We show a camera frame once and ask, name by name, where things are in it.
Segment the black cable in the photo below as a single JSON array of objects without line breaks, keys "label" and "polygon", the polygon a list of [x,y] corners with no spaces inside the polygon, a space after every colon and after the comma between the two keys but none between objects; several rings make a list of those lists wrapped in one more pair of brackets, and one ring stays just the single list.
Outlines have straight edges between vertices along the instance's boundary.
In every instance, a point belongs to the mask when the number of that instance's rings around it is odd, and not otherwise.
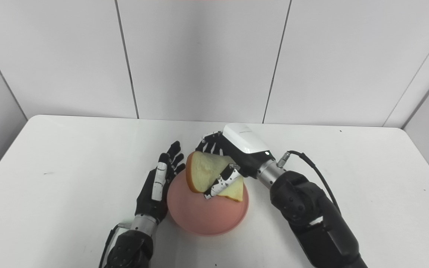
[{"label": "black cable", "polygon": [[105,254],[107,253],[107,249],[109,248],[109,245],[112,242],[112,238],[114,237],[114,234],[117,232],[118,228],[119,228],[119,225],[117,224],[109,232],[109,236],[107,237],[107,241],[105,241],[104,251],[102,251],[102,256],[100,258],[99,268],[102,268],[102,264],[104,264]]},{"label": "black cable", "polygon": [[306,156],[304,153],[300,153],[298,151],[288,151],[288,153],[295,154],[296,156],[299,156],[302,160],[305,161],[305,163],[307,163],[315,171],[315,173],[317,173],[317,175],[319,176],[320,180],[324,184],[325,189],[327,190],[327,193],[329,193],[330,199],[332,200],[332,203],[334,204],[334,206],[337,208],[337,210],[340,213],[339,205],[337,204],[337,200],[335,200],[335,197],[334,197],[334,194],[332,193],[332,190],[330,190],[329,184],[325,180],[325,178],[322,175],[322,173],[320,173],[319,169],[312,162],[312,160],[310,160],[310,158],[308,158],[308,156]]}]

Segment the robotic finger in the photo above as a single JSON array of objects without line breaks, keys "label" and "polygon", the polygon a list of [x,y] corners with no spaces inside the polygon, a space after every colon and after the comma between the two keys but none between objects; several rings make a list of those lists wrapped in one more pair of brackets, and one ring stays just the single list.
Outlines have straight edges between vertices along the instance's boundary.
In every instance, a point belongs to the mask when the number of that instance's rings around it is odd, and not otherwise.
[{"label": "robotic finger", "polygon": [[201,138],[200,144],[198,144],[195,151],[203,151],[205,153],[217,154],[222,156],[223,153],[221,152],[221,147],[218,144],[218,139],[222,134],[223,133],[221,131],[216,131],[203,136]]},{"label": "robotic finger", "polygon": [[228,188],[235,180],[241,177],[241,174],[237,171],[239,166],[235,164],[229,164],[220,173],[219,177],[214,181],[213,185],[204,192],[204,198],[210,199],[221,193],[224,189]]}]

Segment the white robotic hand casing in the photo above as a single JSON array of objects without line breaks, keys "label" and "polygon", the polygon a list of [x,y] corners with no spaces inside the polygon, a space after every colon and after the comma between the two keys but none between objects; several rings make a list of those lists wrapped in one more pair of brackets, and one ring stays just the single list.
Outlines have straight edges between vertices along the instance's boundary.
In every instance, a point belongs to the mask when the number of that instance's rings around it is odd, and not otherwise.
[{"label": "white robotic hand casing", "polygon": [[167,164],[163,162],[158,162],[155,173],[155,180],[153,182],[152,189],[152,200],[161,201],[163,194],[163,186],[166,182],[166,172],[167,172]]},{"label": "white robotic hand casing", "polygon": [[227,124],[223,129],[223,136],[245,154],[269,151],[261,138],[242,123]]}]

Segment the black robotic arm segment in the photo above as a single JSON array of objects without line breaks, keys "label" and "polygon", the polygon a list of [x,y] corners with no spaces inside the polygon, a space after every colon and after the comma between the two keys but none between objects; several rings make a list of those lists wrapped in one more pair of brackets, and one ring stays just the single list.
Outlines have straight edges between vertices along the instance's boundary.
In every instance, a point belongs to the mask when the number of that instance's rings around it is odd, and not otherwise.
[{"label": "black robotic arm segment", "polygon": [[[339,210],[322,189],[294,171],[281,175],[270,189],[312,265],[317,268],[366,268],[359,243]],[[323,217],[317,224],[310,222]]]},{"label": "black robotic arm segment", "polygon": [[118,236],[105,268],[148,268],[152,255],[152,238],[143,232],[128,230]]}]

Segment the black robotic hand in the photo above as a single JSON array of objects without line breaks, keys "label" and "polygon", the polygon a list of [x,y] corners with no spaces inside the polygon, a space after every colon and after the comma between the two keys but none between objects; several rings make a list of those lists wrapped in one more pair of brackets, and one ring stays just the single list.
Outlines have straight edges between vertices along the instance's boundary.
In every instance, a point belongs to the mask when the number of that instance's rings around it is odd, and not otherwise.
[{"label": "black robotic hand", "polygon": [[[119,235],[111,249],[106,268],[148,268],[153,255],[153,234],[168,213],[168,188],[175,176],[185,168],[180,142],[176,141],[166,153],[160,155],[158,165],[148,174],[138,195],[135,219],[130,230]],[[99,267],[104,262],[107,247],[116,228],[105,244]]]},{"label": "black robotic hand", "polygon": [[[166,217],[168,188],[175,176],[185,169],[185,164],[180,164],[184,158],[183,154],[179,154],[180,151],[180,142],[176,141],[166,153],[160,155],[157,167],[150,171],[142,191],[138,195],[136,215],[151,216],[157,220],[157,224]],[[165,175],[165,178],[161,178],[165,179],[165,182],[160,181],[160,176],[157,176],[157,173],[158,175]]]}]

